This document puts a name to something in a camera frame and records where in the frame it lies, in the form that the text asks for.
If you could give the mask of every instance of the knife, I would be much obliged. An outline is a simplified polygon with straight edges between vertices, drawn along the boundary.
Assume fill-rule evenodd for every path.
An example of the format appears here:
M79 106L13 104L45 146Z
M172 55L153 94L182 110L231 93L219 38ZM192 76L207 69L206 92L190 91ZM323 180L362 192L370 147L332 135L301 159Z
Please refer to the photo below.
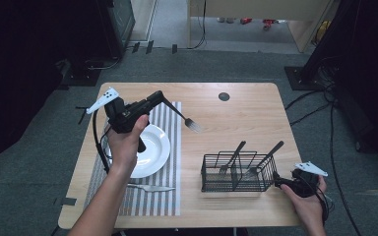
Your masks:
M128 184L127 187L139 188L146 192L164 192L164 191L174 190L174 188L171 188L171 187L156 186L156 185Z

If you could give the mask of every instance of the table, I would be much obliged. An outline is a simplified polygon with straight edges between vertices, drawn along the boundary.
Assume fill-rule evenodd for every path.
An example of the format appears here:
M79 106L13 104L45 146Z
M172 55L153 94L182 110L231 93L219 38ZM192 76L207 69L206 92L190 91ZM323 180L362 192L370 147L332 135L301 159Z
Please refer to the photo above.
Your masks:
M267 153L279 141L284 146L275 154L278 172L289 178L293 164L301 162L295 139L276 85L270 83L107 83L126 100L141 100L162 90L170 101L180 101L182 113L203 127L194 133L182 125L181 135L181 214L179 216L118 216L115 228L248 227L298 225L297 216L284 193L275 187L263 193L202 193L201 166L206 153L234 150L246 141L245 150ZM229 94L221 101L219 94ZM97 115L103 127L104 112ZM63 206L61 228L71 228L81 215L95 164L95 141L89 125L67 192L77 199Z
M205 0L188 0L188 47L191 47L191 17L204 16ZM287 25L299 52L330 12L334 0L207 0L205 17L288 20Z

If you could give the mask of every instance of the hand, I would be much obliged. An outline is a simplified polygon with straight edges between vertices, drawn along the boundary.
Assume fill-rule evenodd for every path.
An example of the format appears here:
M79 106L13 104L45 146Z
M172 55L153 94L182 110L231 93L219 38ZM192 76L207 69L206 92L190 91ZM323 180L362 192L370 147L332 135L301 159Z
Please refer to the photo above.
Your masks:
M112 153L111 171L120 171L127 177L131 176L137 164L139 138L148 121L149 116L142 115L130 133L117 134L113 130L108 132L108 143Z
M327 190L327 184L324 177L319 178L319 189L322 193L318 193L321 199ZM282 184L282 190L287 194L293 203L293 206L300 220L304 224L308 235L325 235L324 223L322 219L322 206L317 196L301 198L288 185Z

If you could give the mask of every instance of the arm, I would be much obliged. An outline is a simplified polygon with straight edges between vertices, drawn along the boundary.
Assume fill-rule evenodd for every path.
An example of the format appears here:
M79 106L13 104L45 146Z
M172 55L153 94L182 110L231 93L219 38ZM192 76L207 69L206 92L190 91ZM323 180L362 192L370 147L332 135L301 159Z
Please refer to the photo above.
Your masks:
M327 184L321 175L319 176L319 184L322 193L318 194L322 196L327 190ZM281 185L281 188L292 201L296 213L305 226L307 234L309 236L325 236L326 233L322 220L323 211L318 198L316 196L301 198L285 184Z
M141 116L130 133L109 131L108 143L113 158L109 174L69 235L111 235L125 189L137 163L139 137L148 119L147 115Z

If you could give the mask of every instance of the wire basket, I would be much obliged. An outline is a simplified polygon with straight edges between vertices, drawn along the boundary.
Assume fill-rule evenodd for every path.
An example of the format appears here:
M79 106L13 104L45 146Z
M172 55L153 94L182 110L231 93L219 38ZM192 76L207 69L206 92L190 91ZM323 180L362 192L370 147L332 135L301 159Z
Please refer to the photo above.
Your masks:
M204 155L202 192L265 192L274 183L276 165L273 155L257 151L234 151Z

